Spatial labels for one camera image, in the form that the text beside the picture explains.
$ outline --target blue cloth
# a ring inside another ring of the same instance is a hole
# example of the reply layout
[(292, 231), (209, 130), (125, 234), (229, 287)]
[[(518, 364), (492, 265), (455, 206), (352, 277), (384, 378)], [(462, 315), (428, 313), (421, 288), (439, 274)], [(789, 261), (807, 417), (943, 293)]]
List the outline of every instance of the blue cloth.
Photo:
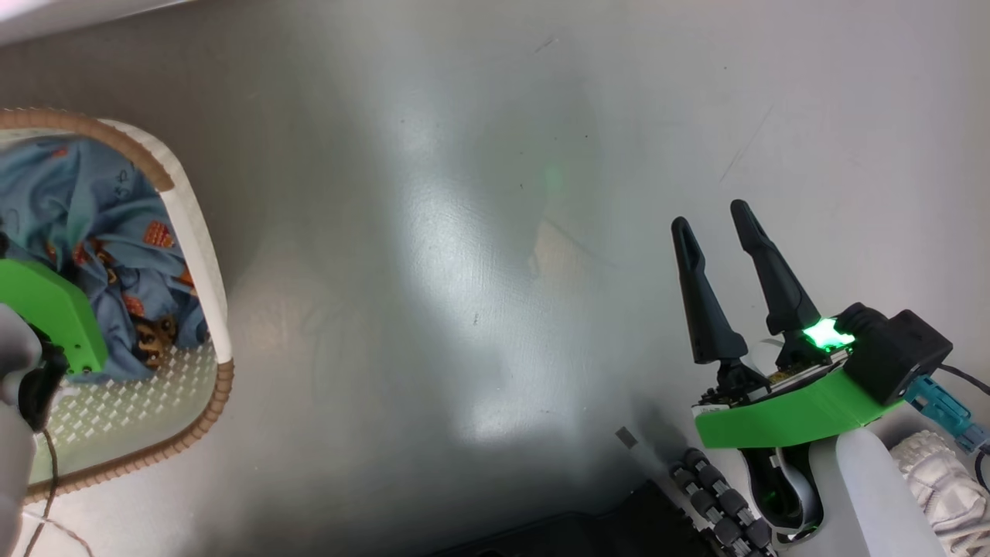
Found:
[(44, 138), (3, 151), (0, 207), (7, 257), (45, 263), (89, 297), (110, 358), (102, 374), (72, 380), (151, 377), (136, 323), (171, 319), (179, 348), (205, 341), (206, 321), (164, 204), (113, 149)]

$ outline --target basket rim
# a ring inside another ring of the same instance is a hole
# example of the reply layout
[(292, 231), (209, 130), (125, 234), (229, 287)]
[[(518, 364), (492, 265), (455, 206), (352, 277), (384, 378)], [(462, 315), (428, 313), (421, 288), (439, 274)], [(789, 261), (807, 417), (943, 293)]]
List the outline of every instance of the basket rim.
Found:
[[(116, 128), (81, 114), (52, 109), (5, 109), (0, 111), (0, 130), (50, 129), (71, 132), (96, 140), (134, 163), (158, 193), (175, 187), (164, 165), (137, 140)], [(234, 360), (217, 364), (213, 392), (205, 408), (182, 431), (150, 447), (128, 455), (66, 474), (57, 479), (57, 496), (95, 486), (161, 462), (188, 449), (213, 427), (230, 398), (234, 382)], [(49, 492), (51, 479), (28, 486), (24, 503), (42, 501)]]

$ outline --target green bracket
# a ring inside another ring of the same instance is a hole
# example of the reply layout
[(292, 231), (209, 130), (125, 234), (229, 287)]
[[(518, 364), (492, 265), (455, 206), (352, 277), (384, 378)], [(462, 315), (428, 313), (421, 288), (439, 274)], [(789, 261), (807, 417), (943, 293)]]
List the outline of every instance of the green bracket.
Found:
[(790, 447), (862, 427), (902, 402), (877, 403), (839, 369), (763, 402), (699, 414), (694, 423), (709, 449)]
[(0, 303), (65, 350), (70, 375), (100, 373), (107, 344), (86, 294), (38, 262), (0, 260)]

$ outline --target green light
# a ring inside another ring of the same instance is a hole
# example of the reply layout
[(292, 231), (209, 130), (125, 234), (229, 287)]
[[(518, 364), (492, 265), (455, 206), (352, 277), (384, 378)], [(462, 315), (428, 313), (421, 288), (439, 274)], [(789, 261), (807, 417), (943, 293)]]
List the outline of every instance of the green light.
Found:
[(852, 335), (842, 334), (837, 331), (836, 321), (831, 317), (822, 319), (815, 325), (808, 327), (804, 330), (804, 334), (808, 335), (808, 338), (815, 343), (815, 346), (829, 351), (841, 348), (856, 340)]

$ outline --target laundry basket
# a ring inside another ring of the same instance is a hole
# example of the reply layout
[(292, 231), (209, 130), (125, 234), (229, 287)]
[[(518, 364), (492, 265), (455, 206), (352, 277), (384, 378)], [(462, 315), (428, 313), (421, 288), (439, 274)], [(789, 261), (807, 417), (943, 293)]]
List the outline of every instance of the laundry basket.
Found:
[[(30, 138), (80, 136), (119, 152), (154, 186), (192, 276), (210, 341), (170, 358), (146, 381), (73, 386), (49, 419), (59, 494), (124, 476), (192, 446), (220, 418), (234, 380), (227, 299), (213, 243), (189, 179), (155, 137), (113, 120), (54, 110), (0, 111), (0, 147)], [(51, 460), (38, 437), (27, 502), (50, 490)]]

